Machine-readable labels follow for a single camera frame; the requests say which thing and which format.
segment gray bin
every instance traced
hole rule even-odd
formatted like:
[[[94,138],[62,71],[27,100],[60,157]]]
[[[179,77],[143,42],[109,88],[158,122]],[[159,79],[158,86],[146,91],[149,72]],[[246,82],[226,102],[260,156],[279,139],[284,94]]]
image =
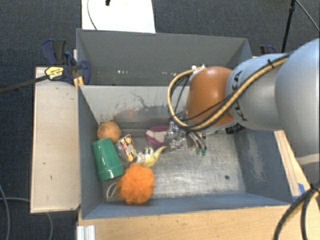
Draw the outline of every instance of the gray bin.
[[[77,58],[92,66],[90,85],[77,101],[83,219],[190,213],[277,206],[292,202],[290,186],[272,132],[215,133],[206,156],[184,145],[163,152],[153,172],[156,188],[143,205],[106,199],[114,182],[100,182],[91,143],[100,122],[114,120],[131,134],[138,151],[145,132],[168,123],[167,87],[172,75],[192,65],[234,68],[251,57],[244,38],[77,30]],[[181,98],[182,109],[188,90]]]

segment bin floor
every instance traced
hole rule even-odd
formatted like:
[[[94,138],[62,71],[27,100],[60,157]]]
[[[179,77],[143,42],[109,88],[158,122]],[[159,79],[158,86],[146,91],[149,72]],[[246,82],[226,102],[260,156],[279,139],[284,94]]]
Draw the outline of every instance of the bin floor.
[[[148,147],[144,136],[131,135],[138,152]],[[214,133],[206,140],[207,154],[197,155],[184,143],[182,150],[169,152],[165,149],[152,167],[156,179],[153,199],[244,193],[245,184],[240,168],[234,137]],[[107,202],[118,201],[115,195],[106,198],[109,186],[118,179],[103,183]]]

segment orange mesh sponge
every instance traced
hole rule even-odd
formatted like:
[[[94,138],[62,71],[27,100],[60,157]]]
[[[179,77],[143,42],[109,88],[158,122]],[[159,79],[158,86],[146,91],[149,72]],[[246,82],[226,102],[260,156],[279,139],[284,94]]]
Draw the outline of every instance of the orange mesh sponge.
[[[142,204],[154,193],[156,179],[151,168],[132,163],[116,184],[121,200],[128,205]]]

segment metal bracket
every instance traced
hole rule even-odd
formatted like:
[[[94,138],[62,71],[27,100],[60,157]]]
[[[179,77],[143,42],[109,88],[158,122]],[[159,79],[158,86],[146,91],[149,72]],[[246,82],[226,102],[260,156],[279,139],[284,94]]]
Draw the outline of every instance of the metal bracket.
[[[76,227],[77,240],[96,240],[96,226],[77,226]]]

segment black cable wire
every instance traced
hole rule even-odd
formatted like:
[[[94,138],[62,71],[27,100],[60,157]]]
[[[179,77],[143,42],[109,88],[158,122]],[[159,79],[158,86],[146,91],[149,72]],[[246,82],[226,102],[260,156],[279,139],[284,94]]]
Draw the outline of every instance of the black cable wire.
[[[0,201],[4,202],[5,205],[5,212],[6,212],[6,216],[7,216],[7,232],[6,232],[6,240],[9,240],[10,237],[10,231],[11,231],[11,218],[10,218],[10,210],[9,210],[9,205],[8,205],[8,201],[18,201],[18,202],[26,202],[26,203],[30,203],[30,200],[25,199],[25,198],[19,198],[19,197],[6,197],[5,192],[0,184],[0,193],[2,198],[0,198]],[[45,213],[46,216],[48,217],[48,220],[50,222],[50,236],[48,238],[48,240],[52,239],[52,236],[54,234],[54,223],[53,220],[50,216],[50,214],[48,212]]]
[[[179,93],[179,97],[178,97],[178,100],[177,100],[176,105],[175,105],[175,108],[174,108],[174,113],[177,112],[177,108],[178,108],[178,105],[179,105],[179,102],[180,102],[182,93],[184,92],[184,89],[186,88],[186,85],[187,85],[187,83],[188,83],[188,81],[189,81],[189,78],[190,78],[189,75],[187,75],[186,78],[185,78],[185,82],[184,82],[184,84],[183,84],[183,86],[182,86],[182,89],[181,89],[181,91],[180,91],[180,93]]]
[[[305,200],[310,196],[310,199],[312,198],[313,194],[316,191],[313,188],[310,188],[308,191],[304,192],[301,196],[299,196],[295,202],[293,202],[291,204],[291,206],[286,210],[286,212],[284,213],[284,215],[282,216],[281,220],[279,221],[278,225],[276,226],[274,235],[273,235],[273,240],[278,240],[281,230],[284,226],[284,224],[286,223],[287,219],[289,218],[289,216],[299,207],[299,205],[302,202],[305,202]],[[305,226],[304,229],[301,228],[301,233],[304,234],[302,231],[305,232]]]
[[[310,203],[310,200],[312,199],[313,195],[317,192],[319,192],[318,188],[314,187],[311,185],[311,189],[309,194],[306,196],[302,210],[301,210],[301,217],[300,217],[300,228],[301,228],[301,234],[302,234],[302,239],[303,240],[308,240],[307,236],[307,228],[306,228],[306,219],[307,219],[307,210],[308,210],[308,205]]]

